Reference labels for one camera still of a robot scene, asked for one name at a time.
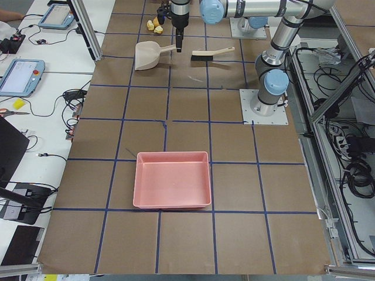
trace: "scissors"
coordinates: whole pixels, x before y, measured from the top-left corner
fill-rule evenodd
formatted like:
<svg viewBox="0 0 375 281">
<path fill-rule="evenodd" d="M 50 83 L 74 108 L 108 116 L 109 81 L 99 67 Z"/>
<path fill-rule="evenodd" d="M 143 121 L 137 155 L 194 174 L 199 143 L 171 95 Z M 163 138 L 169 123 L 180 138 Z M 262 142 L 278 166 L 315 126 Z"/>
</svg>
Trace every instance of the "scissors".
<svg viewBox="0 0 375 281">
<path fill-rule="evenodd" d="M 7 108 L 0 108 L 0 116 L 5 118 L 7 116 L 11 116 L 13 114 L 30 114 L 28 112 L 18 112 L 18 111 L 10 111 Z"/>
</svg>

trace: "yellow sticky note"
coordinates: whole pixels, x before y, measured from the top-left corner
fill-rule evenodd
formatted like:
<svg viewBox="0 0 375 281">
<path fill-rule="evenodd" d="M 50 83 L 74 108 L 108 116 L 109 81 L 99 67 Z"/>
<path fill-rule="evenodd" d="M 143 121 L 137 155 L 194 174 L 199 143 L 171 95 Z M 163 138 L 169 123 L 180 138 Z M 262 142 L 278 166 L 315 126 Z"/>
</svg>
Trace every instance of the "yellow sticky note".
<svg viewBox="0 0 375 281">
<path fill-rule="evenodd" d="M 57 275 L 55 275 L 55 274 L 47 274 L 45 276 L 45 281 L 57 281 Z"/>
<path fill-rule="evenodd" d="M 20 98 L 18 98 L 14 103 L 13 103 L 13 107 L 15 108 L 15 109 L 20 109 L 21 107 L 23 107 L 25 105 L 25 102 L 22 100 L 22 99 L 20 99 Z"/>
</svg>

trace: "brush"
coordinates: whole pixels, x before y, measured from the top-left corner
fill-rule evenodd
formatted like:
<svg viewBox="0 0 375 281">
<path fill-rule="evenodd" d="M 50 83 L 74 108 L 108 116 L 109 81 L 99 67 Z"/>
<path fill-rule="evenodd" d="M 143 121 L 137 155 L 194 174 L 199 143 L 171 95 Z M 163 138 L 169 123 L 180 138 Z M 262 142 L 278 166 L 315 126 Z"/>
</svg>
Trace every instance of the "brush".
<svg viewBox="0 0 375 281">
<path fill-rule="evenodd" d="M 192 51 L 191 61 L 212 61 L 213 56 L 233 52 L 236 48 L 229 47 L 216 51 Z"/>
</svg>

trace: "white mounting plate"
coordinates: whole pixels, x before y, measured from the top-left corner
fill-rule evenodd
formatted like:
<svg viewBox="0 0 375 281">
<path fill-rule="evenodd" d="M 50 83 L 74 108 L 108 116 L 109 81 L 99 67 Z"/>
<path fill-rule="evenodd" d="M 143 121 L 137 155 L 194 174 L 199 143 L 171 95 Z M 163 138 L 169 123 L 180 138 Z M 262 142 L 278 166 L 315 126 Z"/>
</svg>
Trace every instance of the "white mounting plate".
<svg viewBox="0 0 375 281">
<path fill-rule="evenodd" d="M 230 30 L 232 38 L 239 39 L 267 39 L 267 34 L 264 28 L 255 29 L 252 32 L 243 32 L 238 28 L 238 22 L 241 18 L 230 18 Z"/>
<path fill-rule="evenodd" d="M 242 117 L 244 124 L 251 125 L 253 122 L 256 125 L 288 125 L 287 113 L 285 107 L 278 107 L 274 114 L 269 117 L 259 116 L 250 108 L 250 101 L 253 96 L 257 95 L 259 90 L 254 89 L 240 89 Z"/>
</svg>

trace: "yellow object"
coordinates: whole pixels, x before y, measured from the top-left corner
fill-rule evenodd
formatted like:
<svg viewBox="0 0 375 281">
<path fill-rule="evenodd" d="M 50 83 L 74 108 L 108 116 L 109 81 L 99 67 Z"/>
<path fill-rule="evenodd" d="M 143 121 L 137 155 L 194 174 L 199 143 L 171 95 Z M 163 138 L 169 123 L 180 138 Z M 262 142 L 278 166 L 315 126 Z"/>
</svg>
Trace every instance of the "yellow object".
<svg viewBox="0 0 375 281">
<path fill-rule="evenodd" d="M 152 23 L 153 23 L 154 26 L 157 28 L 157 27 L 160 25 L 160 23 L 159 23 L 159 21 L 158 21 L 158 17 L 155 17 L 155 19 L 153 19 Z"/>
<path fill-rule="evenodd" d="M 147 21 L 147 29 L 150 30 L 150 31 L 153 31 L 155 29 L 154 24 L 150 20 Z"/>
<path fill-rule="evenodd" d="M 163 28 L 161 25 L 157 26 L 155 29 L 154 29 L 154 32 L 157 33 L 157 34 L 162 34 L 163 33 Z"/>
<path fill-rule="evenodd" d="M 57 280 L 57 275 L 48 274 L 45 276 L 45 281 L 56 281 L 56 280 Z"/>
<path fill-rule="evenodd" d="M 22 100 L 22 99 L 20 99 L 20 98 L 18 98 L 14 103 L 13 103 L 13 107 L 15 108 L 15 109 L 20 109 L 21 107 L 23 107 L 25 105 L 25 102 Z"/>
</svg>

